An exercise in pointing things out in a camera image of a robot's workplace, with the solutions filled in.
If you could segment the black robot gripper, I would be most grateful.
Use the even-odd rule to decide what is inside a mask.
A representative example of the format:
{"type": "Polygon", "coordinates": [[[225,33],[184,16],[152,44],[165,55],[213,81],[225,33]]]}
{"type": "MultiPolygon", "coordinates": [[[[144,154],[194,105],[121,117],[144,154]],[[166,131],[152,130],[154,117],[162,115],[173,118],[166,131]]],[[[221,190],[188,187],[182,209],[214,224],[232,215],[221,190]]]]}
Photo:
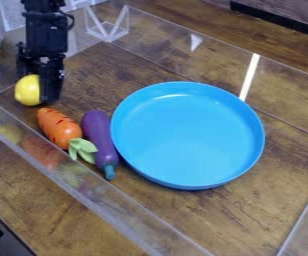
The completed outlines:
{"type": "Polygon", "coordinates": [[[66,76],[62,53],[69,49],[70,25],[69,15],[61,10],[66,3],[65,0],[21,0],[21,3],[25,6],[26,44],[17,44],[17,75],[23,78],[39,74],[41,102],[51,104],[59,100],[66,76]],[[53,56],[41,67],[38,56],[53,56]]]}

